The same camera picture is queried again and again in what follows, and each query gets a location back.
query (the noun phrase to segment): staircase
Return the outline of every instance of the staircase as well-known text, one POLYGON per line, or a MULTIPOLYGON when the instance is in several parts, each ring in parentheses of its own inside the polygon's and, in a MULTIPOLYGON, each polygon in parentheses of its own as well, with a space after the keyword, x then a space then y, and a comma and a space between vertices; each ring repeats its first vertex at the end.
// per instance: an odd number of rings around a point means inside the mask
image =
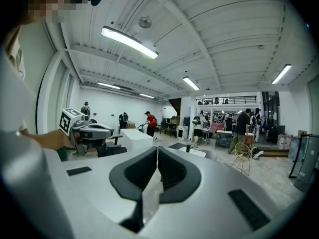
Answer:
POLYGON ((177 112, 177 116, 179 116, 180 115, 181 98, 169 99, 169 102, 170 102, 171 106, 174 107, 175 111, 177 112))

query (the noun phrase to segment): cardboard box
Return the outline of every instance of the cardboard box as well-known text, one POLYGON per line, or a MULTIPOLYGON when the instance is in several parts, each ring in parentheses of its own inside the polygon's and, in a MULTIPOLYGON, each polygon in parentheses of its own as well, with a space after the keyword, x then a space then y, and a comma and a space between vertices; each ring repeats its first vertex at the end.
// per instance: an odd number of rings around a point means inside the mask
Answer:
POLYGON ((128 122, 126 128, 133 128, 133 129, 135 129, 135 128, 136 128, 136 127, 135 127, 135 123, 128 122))
POLYGON ((170 120, 170 123, 171 123, 171 124, 179 125, 179 117, 177 117, 176 119, 171 119, 171 120, 170 120))
POLYGON ((298 138, 300 138, 300 136, 301 136, 302 134, 307 134, 307 131, 298 130, 298 138))

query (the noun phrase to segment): black t-shirt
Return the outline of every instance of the black t-shirt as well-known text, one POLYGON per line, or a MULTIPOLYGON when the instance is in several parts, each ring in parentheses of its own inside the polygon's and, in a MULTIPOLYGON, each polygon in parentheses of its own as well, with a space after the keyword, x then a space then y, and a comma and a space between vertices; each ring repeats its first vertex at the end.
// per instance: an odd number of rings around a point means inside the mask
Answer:
POLYGON ((256 115, 256 123, 258 125, 261 125, 261 121, 258 121, 258 120, 260 120, 260 115, 259 114, 256 115))
POLYGON ((250 119, 247 114, 242 113, 237 120, 237 125, 235 128, 235 133, 245 135, 246 125, 249 125, 250 119))

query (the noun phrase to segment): red shirt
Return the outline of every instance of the red shirt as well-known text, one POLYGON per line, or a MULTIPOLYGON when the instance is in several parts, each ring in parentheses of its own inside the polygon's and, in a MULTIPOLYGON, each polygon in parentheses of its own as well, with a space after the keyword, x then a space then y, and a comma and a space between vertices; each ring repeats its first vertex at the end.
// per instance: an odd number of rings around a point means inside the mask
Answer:
POLYGON ((154 115, 151 115, 148 117, 148 121, 150 121, 150 126, 156 126, 156 122, 152 122, 153 120, 155 120, 155 116, 154 115))

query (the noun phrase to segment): railing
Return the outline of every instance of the railing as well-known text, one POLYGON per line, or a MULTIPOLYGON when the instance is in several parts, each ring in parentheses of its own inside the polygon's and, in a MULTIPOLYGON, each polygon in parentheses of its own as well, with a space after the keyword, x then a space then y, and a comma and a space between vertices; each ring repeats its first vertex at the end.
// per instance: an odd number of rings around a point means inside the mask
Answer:
POLYGON ((216 97, 196 99, 198 105, 256 104, 257 96, 216 97))

